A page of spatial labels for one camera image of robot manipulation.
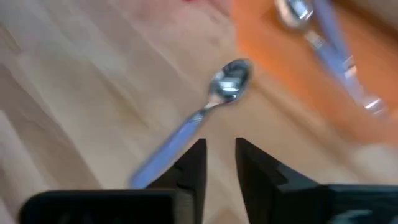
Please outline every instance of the black plastic object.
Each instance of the black plastic object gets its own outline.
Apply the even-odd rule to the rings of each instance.
[[[145,190],[50,191],[21,208],[21,224],[202,223],[206,140],[199,139]]]
[[[250,224],[398,223],[398,187],[320,185],[243,138],[236,165]]]

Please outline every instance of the wooden surface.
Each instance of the wooden surface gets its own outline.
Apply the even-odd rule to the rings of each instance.
[[[0,0],[0,23],[1,223],[44,190],[125,188],[240,56],[234,24],[207,1]],[[344,140],[268,74],[258,67],[241,101],[192,139],[208,141],[205,223],[248,222],[236,137],[321,183],[398,183],[394,148]]]

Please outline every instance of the orange plate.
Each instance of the orange plate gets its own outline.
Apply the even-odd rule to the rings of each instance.
[[[373,118],[355,105],[301,34],[280,23],[273,0],[234,0],[231,17],[240,48],[340,134],[361,142],[398,145],[398,125],[392,119],[398,106],[398,43],[355,13],[337,5],[335,10],[361,83],[389,107],[386,119]]]

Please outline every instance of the metal spoon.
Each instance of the metal spoon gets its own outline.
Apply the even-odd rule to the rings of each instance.
[[[333,47],[323,37],[308,28],[314,12],[308,0],[275,0],[275,4],[283,24],[288,28],[303,32],[305,39],[318,54],[319,58],[351,97],[372,114],[383,114],[386,111],[386,107],[382,100],[375,95],[366,93],[360,84],[356,75],[356,65],[352,56],[347,53],[343,40],[338,35],[331,11],[324,4],[324,1],[316,0],[317,10],[320,10],[317,15],[321,17],[321,25],[324,25],[322,27],[328,29],[327,34],[332,35],[329,38]]]
[[[218,71],[210,83],[207,104],[191,115],[156,151],[145,161],[130,179],[130,188],[143,189],[155,180],[184,145],[195,134],[205,116],[217,106],[239,99],[251,76],[252,65],[248,60],[234,60]]]

